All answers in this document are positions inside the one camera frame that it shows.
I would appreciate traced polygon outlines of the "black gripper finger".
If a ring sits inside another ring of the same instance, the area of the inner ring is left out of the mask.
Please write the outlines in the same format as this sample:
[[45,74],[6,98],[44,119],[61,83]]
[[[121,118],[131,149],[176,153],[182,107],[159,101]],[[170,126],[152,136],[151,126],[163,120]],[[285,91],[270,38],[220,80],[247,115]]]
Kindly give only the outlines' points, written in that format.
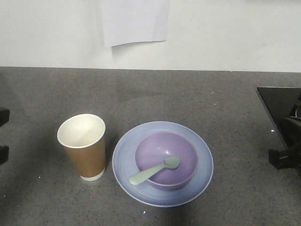
[[290,116],[282,120],[282,127],[288,146],[301,141],[301,118]]
[[9,157],[9,147],[4,145],[0,147],[0,165],[6,163]]
[[10,110],[6,108],[0,109],[0,126],[9,121]]
[[276,169],[296,169],[301,175],[301,144],[296,143],[284,151],[269,150],[269,162]]

